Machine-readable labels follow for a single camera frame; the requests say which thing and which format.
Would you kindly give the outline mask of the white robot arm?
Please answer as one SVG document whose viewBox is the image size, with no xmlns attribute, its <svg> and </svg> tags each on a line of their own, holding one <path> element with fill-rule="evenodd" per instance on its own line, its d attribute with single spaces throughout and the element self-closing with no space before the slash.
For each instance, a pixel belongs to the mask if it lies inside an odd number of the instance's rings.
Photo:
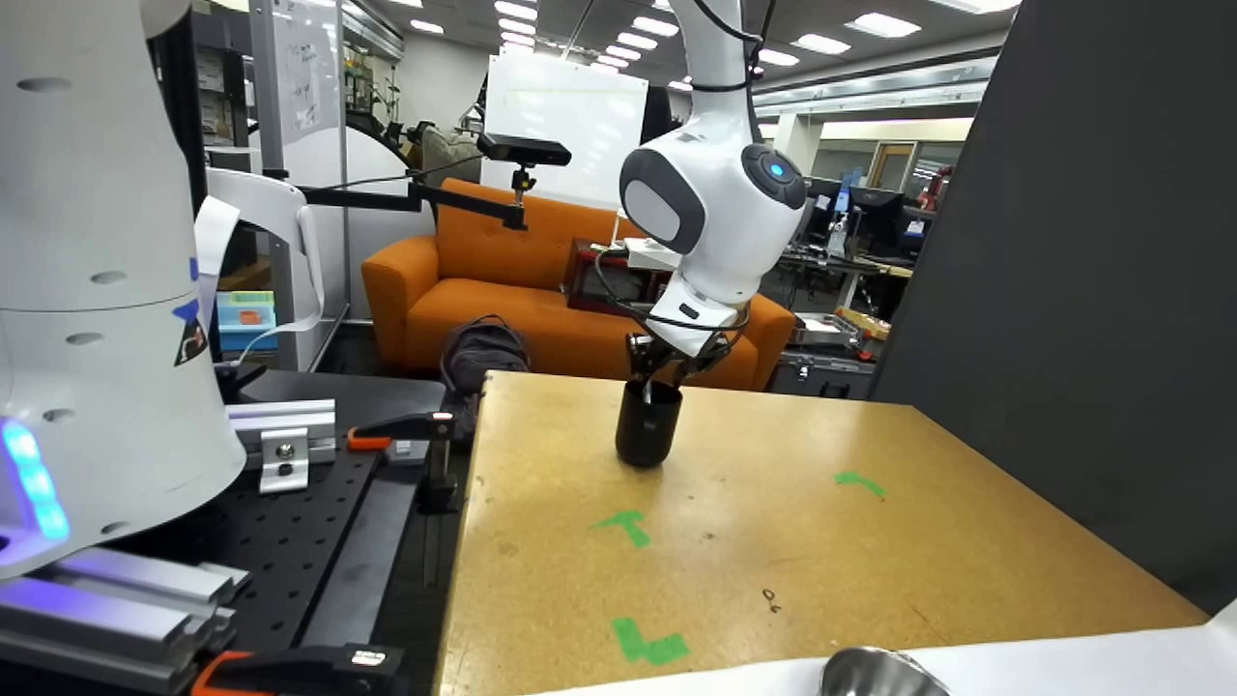
<svg viewBox="0 0 1237 696">
<path fill-rule="evenodd" d="M 757 140 L 742 0 L 668 0 L 692 75 L 692 118 L 620 165 L 621 216 L 679 263 L 630 339 L 630 374 L 710 369 L 806 212 L 806 173 Z"/>
</svg>

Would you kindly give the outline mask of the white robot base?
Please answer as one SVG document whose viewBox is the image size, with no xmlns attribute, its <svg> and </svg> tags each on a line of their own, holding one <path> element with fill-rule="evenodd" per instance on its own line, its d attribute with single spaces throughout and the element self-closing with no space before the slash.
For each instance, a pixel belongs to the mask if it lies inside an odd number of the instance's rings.
<svg viewBox="0 0 1237 696">
<path fill-rule="evenodd" d="M 190 0 L 0 0 L 0 578 L 143 535 L 244 468 L 152 44 Z"/>
</svg>

